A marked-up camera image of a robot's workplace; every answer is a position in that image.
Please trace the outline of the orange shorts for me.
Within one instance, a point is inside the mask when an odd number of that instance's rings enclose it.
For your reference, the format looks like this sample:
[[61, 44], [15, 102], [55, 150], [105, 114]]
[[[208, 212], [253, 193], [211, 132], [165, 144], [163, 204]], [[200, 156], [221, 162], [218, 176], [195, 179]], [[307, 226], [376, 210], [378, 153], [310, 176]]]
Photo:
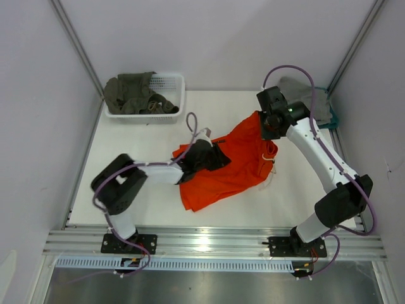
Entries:
[[273, 141], [261, 137], [258, 111], [214, 142], [230, 158], [230, 163], [214, 171], [204, 169], [180, 185], [180, 197], [186, 210], [197, 212], [264, 182], [278, 153]]

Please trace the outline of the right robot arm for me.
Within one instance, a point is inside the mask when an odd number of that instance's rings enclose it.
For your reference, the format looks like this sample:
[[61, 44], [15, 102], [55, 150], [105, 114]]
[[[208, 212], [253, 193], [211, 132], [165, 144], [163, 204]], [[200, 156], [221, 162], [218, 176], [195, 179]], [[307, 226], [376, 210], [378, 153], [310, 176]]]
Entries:
[[314, 213], [290, 230], [290, 251], [301, 256], [319, 238], [366, 209], [373, 182], [368, 175], [360, 176], [332, 151], [303, 102], [289, 104], [277, 86], [259, 92], [257, 99], [263, 139], [286, 137], [292, 142], [325, 191], [315, 204]]

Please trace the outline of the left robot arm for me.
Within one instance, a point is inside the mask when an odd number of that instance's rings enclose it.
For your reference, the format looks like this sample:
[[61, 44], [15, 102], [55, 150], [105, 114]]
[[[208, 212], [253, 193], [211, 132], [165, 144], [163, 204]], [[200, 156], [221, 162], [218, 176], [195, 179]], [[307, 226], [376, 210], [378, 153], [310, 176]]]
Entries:
[[128, 154], [120, 154], [91, 182], [92, 204], [103, 213], [115, 246], [123, 253], [131, 253], [136, 248], [141, 250], [141, 246], [127, 210], [144, 184], [179, 185], [193, 181], [200, 171], [212, 172], [230, 163], [219, 145], [203, 139], [164, 162], [136, 162]]

